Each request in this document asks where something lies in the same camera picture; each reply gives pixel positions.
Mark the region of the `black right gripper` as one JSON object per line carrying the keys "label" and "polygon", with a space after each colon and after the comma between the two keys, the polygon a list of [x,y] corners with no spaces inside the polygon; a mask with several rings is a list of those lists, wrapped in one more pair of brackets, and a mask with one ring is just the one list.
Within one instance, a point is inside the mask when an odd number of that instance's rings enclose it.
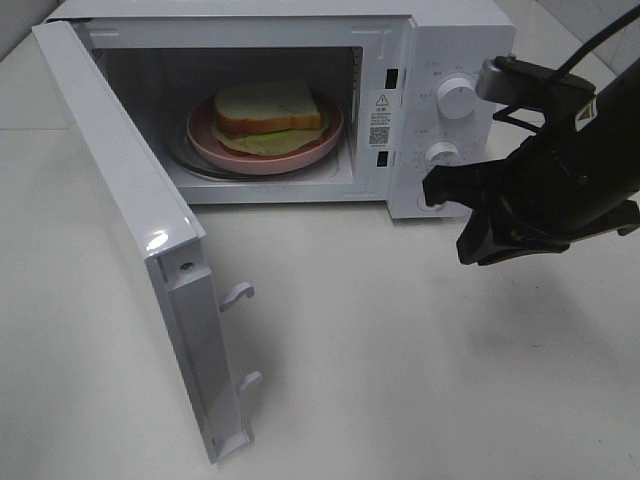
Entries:
{"label": "black right gripper", "polygon": [[577,240],[639,228],[639,133],[627,127],[547,130],[507,160],[436,166],[428,205],[472,209],[456,241],[464,265],[562,253]]}

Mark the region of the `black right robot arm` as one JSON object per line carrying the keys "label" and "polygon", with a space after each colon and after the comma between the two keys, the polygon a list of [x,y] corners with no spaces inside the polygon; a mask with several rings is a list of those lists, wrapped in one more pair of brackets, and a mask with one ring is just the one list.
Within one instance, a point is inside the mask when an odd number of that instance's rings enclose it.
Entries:
{"label": "black right robot arm", "polygon": [[436,166],[425,202],[468,207],[456,242],[465,265],[562,253],[600,234],[639,228],[639,68],[528,136],[506,158]]}

